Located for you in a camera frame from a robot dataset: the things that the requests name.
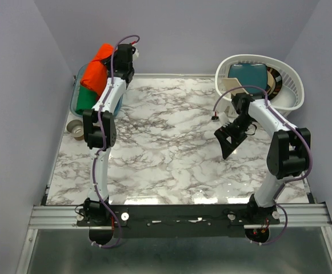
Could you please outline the orange t shirt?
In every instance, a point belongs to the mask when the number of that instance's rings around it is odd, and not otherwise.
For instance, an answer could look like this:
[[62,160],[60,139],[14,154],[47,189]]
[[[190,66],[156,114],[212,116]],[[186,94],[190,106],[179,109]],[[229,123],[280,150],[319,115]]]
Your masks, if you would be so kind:
[[104,43],[87,65],[83,77],[80,81],[81,86],[96,94],[99,99],[107,85],[108,69],[102,64],[102,60],[111,57],[113,46]]

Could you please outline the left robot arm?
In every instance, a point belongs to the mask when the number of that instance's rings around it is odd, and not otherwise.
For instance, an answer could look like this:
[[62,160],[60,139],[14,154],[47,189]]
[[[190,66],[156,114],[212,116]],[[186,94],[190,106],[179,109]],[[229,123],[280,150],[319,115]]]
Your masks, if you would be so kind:
[[115,215],[108,202],[108,163],[117,139],[115,112],[133,79],[136,53],[132,43],[104,44],[80,81],[91,98],[90,104],[81,108],[84,140],[91,152],[91,187],[83,211],[96,225],[106,224]]

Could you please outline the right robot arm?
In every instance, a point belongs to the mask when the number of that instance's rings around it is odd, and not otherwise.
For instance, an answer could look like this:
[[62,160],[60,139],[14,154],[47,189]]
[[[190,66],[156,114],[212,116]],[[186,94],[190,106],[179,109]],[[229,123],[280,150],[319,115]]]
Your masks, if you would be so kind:
[[247,138],[247,129],[253,122],[259,123],[271,137],[266,158],[268,173],[260,188],[250,197],[245,211],[247,220],[257,224],[272,215],[276,209],[275,200],[286,183],[298,179],[301,173],[312,167],[311,133],[290,123],[260,95],[239,93],[232,97],[232,105],[237,118],[214,133],[224,159]]

